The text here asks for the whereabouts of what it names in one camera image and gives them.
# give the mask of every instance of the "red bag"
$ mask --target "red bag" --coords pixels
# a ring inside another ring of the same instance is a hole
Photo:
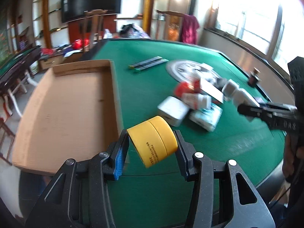
[[[42,48],[41,52],[43,55],[51,55],[54,53],[54,51],[52,49],[48,49],[48,48]]]

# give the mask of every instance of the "cardboard box lid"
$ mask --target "cardboard box lid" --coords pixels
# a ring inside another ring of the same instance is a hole
[[[113,68],[91,60],[49,69],[19,123],[13,164],[53,175],[67,159],[91,159],[116,141],[122,119]]]

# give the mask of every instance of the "television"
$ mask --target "television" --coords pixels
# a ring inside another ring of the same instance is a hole
[[[62,23],[84,17],[85,11],[107,10],[107,14],[120,13],[121,0],[61,0]]]

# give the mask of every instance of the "green felt table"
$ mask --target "green felt table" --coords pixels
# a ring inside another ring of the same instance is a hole
[[[25,50],[22,53],[18,53],[16,55],[14,55],[12,58],[10,58],[8,61],[4,62],[0,66],[0,76],[5,74],[12,66],[14,66],[21,59],[22,56],[30,53],[32,50],[33,50],[33,48],[29,49],[29,50]]]
[[[166,71],[165,64],[139,74],[128,65],[155,56],[168,60],[187,59],[206,63],[223,78],[232,79],[254,97],[261,92],[247,85],[248,78],[219,52],[185,44],[153,40],[109,40],[90,59],[111,59],[115,64],[124,128],[130,128],[157,115],[157,106],[173,95],[178,84]],[[249,122],[238,114],[231,102],[220,105],[222,116],[214,132],[185,118],[179,127],[185,141],[212,160],[235,159],[257,186],[281,162],[284,134],[270,131],[259,119]],[[218,207],[218,183],[215,205]],[[162,227],[186,220],[193,183],[181,176],[175,155],[146,169],[134,146],[128,162],[116,182],[108,182],[111,206],[117,228]]]

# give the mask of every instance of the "chair back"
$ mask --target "chair back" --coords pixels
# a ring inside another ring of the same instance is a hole
[[[92,26],[91,26],[91,34],[90,34],[90,44],[89,44],[89,49],[93,48],[93,42],[94,42],[94,36],[95,34],[98,34],[97,36],[97,41],[99,41],[99,34],[101,31],[102,23],[103,23],[103,16],[107,12],[107,10],[103,9],[94,9],[91,11],[86,11],[84,12],[85,18],[84,18],[84,23],[82,27],[82,43],[83,45],[85,44],[85,36],[86,36],[86,31],[88,27],[88,19],[92,18]]]

